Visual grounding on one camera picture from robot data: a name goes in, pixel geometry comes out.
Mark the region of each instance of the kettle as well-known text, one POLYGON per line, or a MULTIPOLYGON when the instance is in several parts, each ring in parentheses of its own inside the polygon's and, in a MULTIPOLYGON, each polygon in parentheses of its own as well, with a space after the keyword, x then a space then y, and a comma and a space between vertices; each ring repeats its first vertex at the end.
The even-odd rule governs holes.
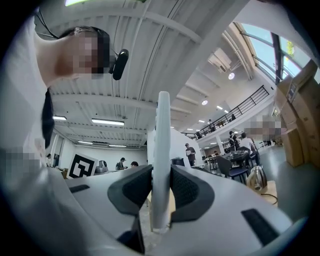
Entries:
POLYGON ((246 179, 246 185, 258 194, 263 194, 267 191, 267 177, 262 166, 256 165, 246 179))

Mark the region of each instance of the ceiling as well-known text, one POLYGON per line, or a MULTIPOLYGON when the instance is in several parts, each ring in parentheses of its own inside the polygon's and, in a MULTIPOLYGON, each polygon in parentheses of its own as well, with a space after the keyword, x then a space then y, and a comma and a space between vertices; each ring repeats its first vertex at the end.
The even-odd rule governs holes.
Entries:
MULTIPOLYGON (((247 2, 90 0, 70 6, 65 6, 65 0, 45 3, 40 9, 53 33, 59 35, 80 25, 98 27, 109 33, 116 52, 125 48, 130 53, 119 81, 106 74, 96 80, 63 79, 50 87, 54 114, 67 118, 55 122, 57 132, 75 143, 81 140, 143 147, 147 130, 155 125, 160 91, 170 94, 172 124, 190 116, 206 98, 200 90, 209 93, 208 97, 221 86, 206 73, 208 56, 219 46, 232 64, 237 61, 228 44, 217 35, 247 2), (124 127, 96 125, 92 118, 124 121, 124 127)), ((35 22, 36 31, 47 34, 37 19, 35 22)))

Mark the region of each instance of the window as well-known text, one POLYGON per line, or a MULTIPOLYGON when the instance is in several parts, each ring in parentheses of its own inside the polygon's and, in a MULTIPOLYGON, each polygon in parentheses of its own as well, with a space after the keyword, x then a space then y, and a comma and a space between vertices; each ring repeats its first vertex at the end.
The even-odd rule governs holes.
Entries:
POLYGON ((284 56, 283 57, 283 70, 286 73, 289 73, 290 76, 295 77, 301 71, 301 68, 298 67, 295 63, 293 63, 290 59, 288 59, 288 57, 284 56))
MULTIPOLYGON (((270 31, 248 24, 236 24, 236 26, 246 39, 257 67, 275 82, 276 54, 270 31)), ((282 52, 282 77, 280 80, 285 79, 288 75, 295 77, 311 58, 291 41, 281 36, 279 36, 279 40, 282 52)), ((320 83, 319 68, 314 79, 320 83)))
POLYGON ((273 43, 270 31, 248 24, 242 24, 242 26, 247 34, 266 40, 271 44, 273 43))

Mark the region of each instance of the gray floor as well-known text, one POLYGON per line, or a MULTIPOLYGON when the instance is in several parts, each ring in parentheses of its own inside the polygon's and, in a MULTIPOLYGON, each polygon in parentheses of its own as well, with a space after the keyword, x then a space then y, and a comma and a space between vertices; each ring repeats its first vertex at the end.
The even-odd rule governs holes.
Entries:
MULTIPOLYGON (((311 163, 293 168, 286 162, 282 146, 266 147, 260 151, 260 163, 268 181, 275 181, 278 207, 293 222, 308 216, 320 188, 320 170, 311 163)), ((140 210, 141 229, 146 252, 161 240, 161 235, 151 232, 149 207, 140 210)))

